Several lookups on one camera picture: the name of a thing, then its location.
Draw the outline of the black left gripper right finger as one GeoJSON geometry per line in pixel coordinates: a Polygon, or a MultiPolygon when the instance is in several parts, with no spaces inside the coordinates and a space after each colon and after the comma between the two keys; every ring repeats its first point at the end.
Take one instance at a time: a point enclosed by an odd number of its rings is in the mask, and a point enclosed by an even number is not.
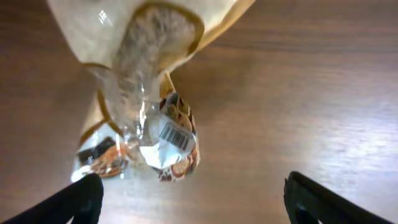
{"type": "Polygon", "coordinates": [[[284,205],[291,223],[391,224],[297,171],[285,179],[284,205]]]}

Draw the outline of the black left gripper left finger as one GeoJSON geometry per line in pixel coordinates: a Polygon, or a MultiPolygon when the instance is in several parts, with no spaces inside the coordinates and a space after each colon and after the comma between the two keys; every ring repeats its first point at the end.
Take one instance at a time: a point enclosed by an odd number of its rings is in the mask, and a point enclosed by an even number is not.
{"type": "Polygon", "coordinates": [[[101,178],[89,174],[5,223],[97,224],[103,196],[101,178]]]}

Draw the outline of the brown white snack bag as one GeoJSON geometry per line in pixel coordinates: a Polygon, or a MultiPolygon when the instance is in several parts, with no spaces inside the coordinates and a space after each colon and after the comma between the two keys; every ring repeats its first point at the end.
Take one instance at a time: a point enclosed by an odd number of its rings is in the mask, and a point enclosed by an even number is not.
{"type": "Polygon", "coordinates": [[[71,181],[171,182],[200,163],[197,127],[171,73],[233,25],[251,1],[49,0],[97,89],[71,181]]]}

